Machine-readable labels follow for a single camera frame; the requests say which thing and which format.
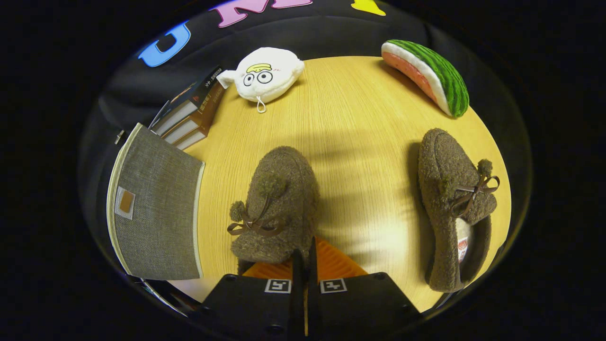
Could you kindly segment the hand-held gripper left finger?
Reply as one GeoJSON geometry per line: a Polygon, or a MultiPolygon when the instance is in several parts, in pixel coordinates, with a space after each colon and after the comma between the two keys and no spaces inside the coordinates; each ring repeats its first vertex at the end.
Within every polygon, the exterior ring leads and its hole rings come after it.
{"type": "Polygon", "coordinates": [[[189,314],[216,339],[305,339],[304,267],[294,251],[292,279],[227,274],[189,314]]]}

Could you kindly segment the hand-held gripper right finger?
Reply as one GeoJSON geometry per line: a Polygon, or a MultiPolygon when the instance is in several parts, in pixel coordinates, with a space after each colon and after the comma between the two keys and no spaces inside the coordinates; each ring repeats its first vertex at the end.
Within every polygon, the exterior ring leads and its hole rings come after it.
{"type": "Polygon", "coordinates": [[[387,273],[368,274],[314,237],[307,296],[310,339],[392,339],[421,321],[422,314],[387,273]]]}

